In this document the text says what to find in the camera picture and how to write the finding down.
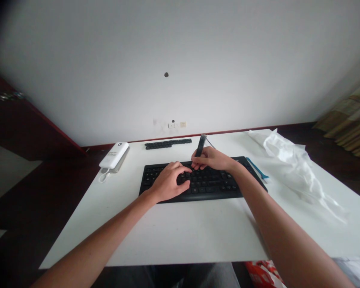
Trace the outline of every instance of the white power bank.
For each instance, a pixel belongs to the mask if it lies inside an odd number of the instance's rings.
[[[106,169],[115,168],[128,147],[129,144],[127,142],[117,142],[100,162],[99,166]]]

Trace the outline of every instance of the dark floor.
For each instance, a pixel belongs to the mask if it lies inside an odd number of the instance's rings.
[[[307,145],[313,161],[360,195],[359,158],[306,125],[281,128],[279,133]],[[44,162],[0,198],[0,229],[8,230],[0,239],[0,287],[28,287],[43,273],[38,267],[99,171],[105,153]],[[111,272],[112,268],[102,272],[98,286]]]

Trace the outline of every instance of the leg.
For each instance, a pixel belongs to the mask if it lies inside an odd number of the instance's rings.
[[[105,267],[92,287],[154,288],[154,278],[153,266]]]
[[[169,288],[178,283],[189,272],[192,264],[156,265],[156,288]]]
[[[182,288],[233,287],[240,288],[232,263],[194,264],[184,278]]]

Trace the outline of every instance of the black keyboard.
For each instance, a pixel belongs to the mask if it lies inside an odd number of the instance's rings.
[[[263,182],[257,176],[252,166],[249,164],[245,157],[232,157],[232,159],[240,162],[247,168],[247,170],[254,176],[254,178],[261,184],[261,186],[268,192]],[[199,201],[199,200],[214,200],[225,198],[239,198],[242,197],[239,186],[232,177],[231,174],[226,171],[214,170],[210,167],[206,167],[204,170],[195,171],[192,167],[191,161],[181,162],[186,167],[192,169],[192,173],[185,172],[180,174],[177,178],[177,184],[180,185],[186,180],[191,181],[189,189],[179,196],[176,196],[170,200],[162,201],[160,203],[171,202],[186,202],[186,201]],[[140,194],[149,189],[160,172],[168,164],[155,164],[146,165],[144,167],[143,179],[140,186]]]
[[[192,139],[168,140],[162,142],[146,143],[145,149],[150,150],[150,149],[169,148],[172,147],[172,145],[174,144],[185,144],[185,143],[192,143]]]

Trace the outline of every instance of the door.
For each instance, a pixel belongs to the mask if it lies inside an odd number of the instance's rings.
[[[29,161],[86,156],[80,146],[2,78],[0,146]]]

